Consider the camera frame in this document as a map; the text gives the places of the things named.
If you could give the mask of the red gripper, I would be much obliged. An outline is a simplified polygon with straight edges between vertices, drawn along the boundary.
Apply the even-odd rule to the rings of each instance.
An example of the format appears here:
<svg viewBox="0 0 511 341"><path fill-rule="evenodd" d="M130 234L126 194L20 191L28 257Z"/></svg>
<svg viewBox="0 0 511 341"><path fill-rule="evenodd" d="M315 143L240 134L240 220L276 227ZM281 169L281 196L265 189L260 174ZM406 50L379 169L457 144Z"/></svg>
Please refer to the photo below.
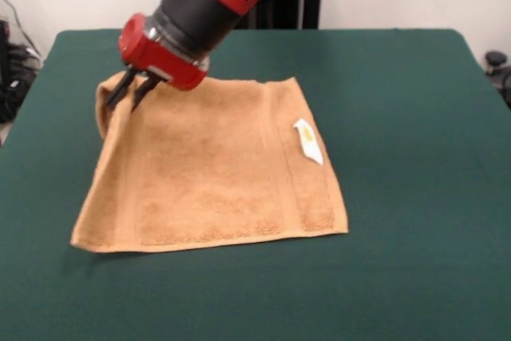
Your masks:
<svg viewBox="0 0 511 341"><path fill-rule="evenodd" d="M136 71L155 76L147 77L133 94L133 112L142 100L158 85L158 78L180 90L197 87L209 71L210 60L192 59L164 39L149 17L134 14L121 30L118 41L121 59L133 69L127 69L121 80L106 98L106 107L114 109L133 82Z"/></svg>

